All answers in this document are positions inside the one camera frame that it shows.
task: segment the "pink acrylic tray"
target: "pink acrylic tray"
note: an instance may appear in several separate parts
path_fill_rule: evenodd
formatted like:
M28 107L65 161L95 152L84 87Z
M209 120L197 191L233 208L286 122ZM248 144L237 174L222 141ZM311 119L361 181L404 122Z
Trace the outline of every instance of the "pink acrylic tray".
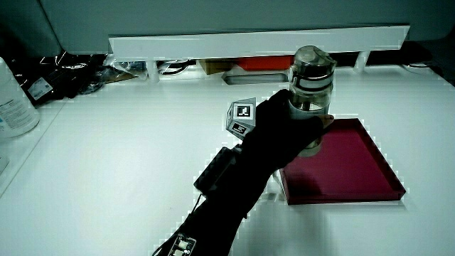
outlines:
M406 193L358 119L336 119L321 146L280 170L288 204L398 201Z

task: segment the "metal lid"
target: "metal lid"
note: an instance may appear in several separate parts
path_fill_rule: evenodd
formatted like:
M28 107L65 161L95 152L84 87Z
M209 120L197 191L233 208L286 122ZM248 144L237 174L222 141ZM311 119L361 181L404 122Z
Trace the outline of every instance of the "metal lid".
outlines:
M333 74L336 61L316 46L304 46L296 52L292 71L306 80L322 80Z

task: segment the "black glove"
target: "black glove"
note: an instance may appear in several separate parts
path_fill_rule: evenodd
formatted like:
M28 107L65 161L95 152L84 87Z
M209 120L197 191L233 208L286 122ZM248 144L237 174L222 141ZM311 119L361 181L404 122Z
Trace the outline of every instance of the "black glove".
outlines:
M236 210L245 216L264 191L270 175L285 167L299 152L323 134L320 117L293 120L289 116L290 91L280 90L259 104L256 126L245 136L237 163L225 172L213 197L235 198Z
M192 255L227 255L239 224L261 196L270 175L323 134L319 117L289 118L289 93L280 90L259 104L256 127L246 135L236 164L226 170L225 182L175 232L196 239ZM174 240L166 241L159 255L167 255Z
M323 134L319 117L293 120L289 116L291 92L280 90L259 104L256 109L256 127L242 143L244 161L261 166L268 173L285 167L301 150Z

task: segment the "white desk surface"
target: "white desk surface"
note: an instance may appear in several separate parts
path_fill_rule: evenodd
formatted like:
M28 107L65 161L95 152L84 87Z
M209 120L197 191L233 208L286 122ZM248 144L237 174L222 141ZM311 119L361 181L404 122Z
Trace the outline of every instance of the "white desk surface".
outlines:
M259 201L231 255L454 255L453 87L397 66L338 68L335 83L330 113L365 120L407 193L398 203ZM150 255L188 215L214 154L239 142L224 129L230 103L283 87L130 80L68 100L23 164L10 163L21 167L0 198L0 255Z

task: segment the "small circuit board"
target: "small circuit board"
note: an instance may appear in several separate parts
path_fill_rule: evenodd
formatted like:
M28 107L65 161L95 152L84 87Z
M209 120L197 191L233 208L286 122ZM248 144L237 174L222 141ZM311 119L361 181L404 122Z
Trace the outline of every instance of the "small circuit board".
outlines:
M173 243L168 256L190 256L194 250L195 245L196 240L179 234L176 238L176 241Z

